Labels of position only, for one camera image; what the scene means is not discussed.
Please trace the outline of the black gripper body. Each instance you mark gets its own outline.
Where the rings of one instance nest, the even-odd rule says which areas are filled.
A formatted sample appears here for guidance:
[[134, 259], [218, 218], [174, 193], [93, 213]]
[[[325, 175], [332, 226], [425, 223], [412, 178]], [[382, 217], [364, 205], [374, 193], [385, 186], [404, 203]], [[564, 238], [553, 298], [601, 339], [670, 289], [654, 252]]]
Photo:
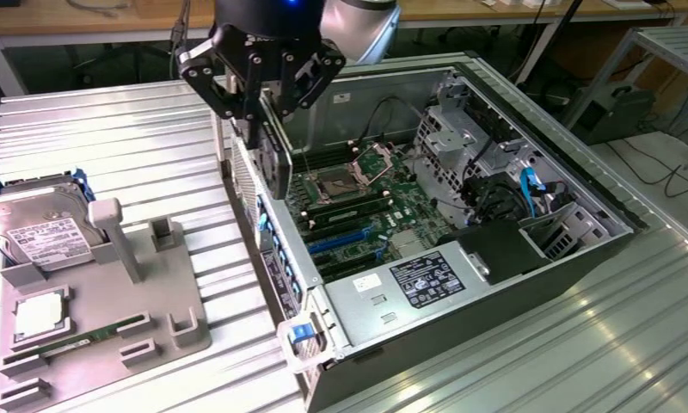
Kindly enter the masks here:
[[322, 12], [322, 1], [214, 2], [214, 52], [242, 82], [300, 70], [321, 46]]

